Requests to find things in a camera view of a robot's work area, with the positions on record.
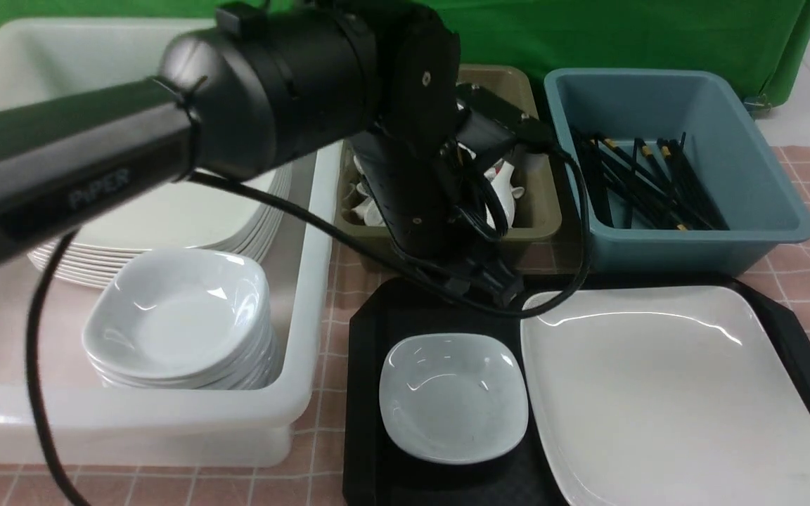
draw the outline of chopsticks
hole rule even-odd
[[[600,132],[583,134],[574,127],[571,132],[589,201],[605,225],[615,227],[610,201],[614,193],[624,202],[622,228],[632,228],[636,216],[643,226],[659,230],[729,230],[684,153],[686,134],[679,141],[659,138],[657,151],[635,138],[628,153]]]

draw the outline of white plastic bin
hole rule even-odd
[[[0,29],[0,109],[152,74],[168,41],[206,20],[19,20]],[[325,220],[335,211],[341,145],[295,162],[290,199]],[[308,406],[319,352],[331,241],[283,217],[263,262],[283,372],[257,391],[109,390],[96,381],[80,330],[99,291],[56,282],[41,328],[49,419],[65,463],[278,464]],[[39,273],[0,269],[0,462],[41,462],[23,378],[23,330]]]

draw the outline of white bowl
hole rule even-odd
[[[478,334],[409,337],[380,371],[380,415],[392,442],[438,464],[505,455],[524,439],[527,389],[517,360]]]
[[[241,384],[243,381],[251,384],[253,388],[266,387],[271,381],[269,371],[274,370],[279,359],[277,358],[278,346],[273,327],[266,326],[264,331],[266,331],[266,335],[252,339],[252,342],[257,343],[256,346],[245,350],[225,368],[183,379],[141,380],[125,377],[118,372],[102,368],[102,365],[94,360],[90,360],[90,363],[100,378],[120,387],[231,390],[234,389],[234,385]]]
[[[141,380],[195,377],[226,366],[270,325],[264,270],[203,249],[156,249],[131,260],[93,307],[89,358]]]

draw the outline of green backdrop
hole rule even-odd
[[[32,16],[211,17],[218,1],[0,0],[0,26]],[[559,67],[708,70],[774,105],[790,95],[810,36],[810,0],[425,2],[462,35],[464,62],[512,65],[537,83]]]

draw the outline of stack of white bowls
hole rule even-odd
[[[83,332],[106,387],[253,390],[280,372],[264,270],[204,249],[156,249],[106,287]]]
[[[287,198],[292,181],[292,167],[287,164],[245,185]],[[251,199],[196,183],[172,183],[80,228],[55,276],[104,288],[132,259],[165,247],[214,249],[260,262],[282,218],[282,212]],[[28,257],[42,270],[54,247],[54,242],[44,244]]]

